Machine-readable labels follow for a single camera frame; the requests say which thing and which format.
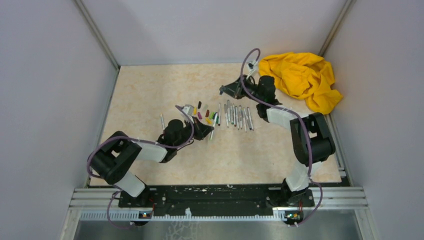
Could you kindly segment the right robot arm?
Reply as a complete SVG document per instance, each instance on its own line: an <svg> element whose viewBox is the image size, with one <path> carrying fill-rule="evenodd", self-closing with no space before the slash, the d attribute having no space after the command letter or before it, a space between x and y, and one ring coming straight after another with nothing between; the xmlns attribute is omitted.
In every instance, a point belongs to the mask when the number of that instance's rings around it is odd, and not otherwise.
<svg viewBox="0 0 424 240"><path fill-rule="evenodd" d="M255 82L243 75L236 81L222 85L220 94L234 99L247 97L256 101L259 117L264 121L290 130L294 155L297 162L291 174L283 180L281 199L287 206L295 206L301 200L301 192L310 183L312 171L336 151L325 116L320 112L301 116L284 107L276 98L275 80L264 75Z"/></svg>

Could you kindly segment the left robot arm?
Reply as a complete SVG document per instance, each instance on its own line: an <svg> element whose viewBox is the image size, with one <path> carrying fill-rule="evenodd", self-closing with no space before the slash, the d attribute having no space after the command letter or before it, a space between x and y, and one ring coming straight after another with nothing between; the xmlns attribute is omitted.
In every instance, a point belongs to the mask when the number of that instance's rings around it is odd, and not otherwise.
<svg viewBox="0 0 424 240"><path fill-rule="evenodd" d="M131 138L123 131L116 131L90 154L87 168L96 178L130 195L136 206L144 207L150 200L149 188L130 172L133 163L138 160L167 163L183 147L193 140L203 140L214 129L194 117L189 121L170 120L154 142Z"/></svg>

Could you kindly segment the yellow end rainbow marker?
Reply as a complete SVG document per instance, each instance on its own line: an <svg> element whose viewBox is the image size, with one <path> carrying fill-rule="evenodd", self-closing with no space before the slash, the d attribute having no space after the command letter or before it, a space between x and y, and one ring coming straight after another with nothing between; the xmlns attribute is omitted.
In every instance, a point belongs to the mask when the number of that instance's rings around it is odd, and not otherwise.
<svg viewBox="0 0 424 240"><path fill-rule="evenodd" d="M239 105L237 108L237 116L238 116L238 125L239 128L242 130L243 129L243 114L242 114L242 106Z"/></svg>

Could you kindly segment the green long nib marker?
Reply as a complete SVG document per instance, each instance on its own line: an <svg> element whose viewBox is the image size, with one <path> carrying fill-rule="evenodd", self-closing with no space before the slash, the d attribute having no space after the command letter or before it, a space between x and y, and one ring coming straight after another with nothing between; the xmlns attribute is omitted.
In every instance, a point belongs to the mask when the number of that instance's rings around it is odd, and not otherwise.
<svg viewBox="0 0 424 240"><path fill-rule="evenodd" d="M224 104L224 115L225 115L226 127L229 128L229 126L230 126L230 120L229 120L229 115L228 115L228 106L227 106L227 104Z"/></svg>

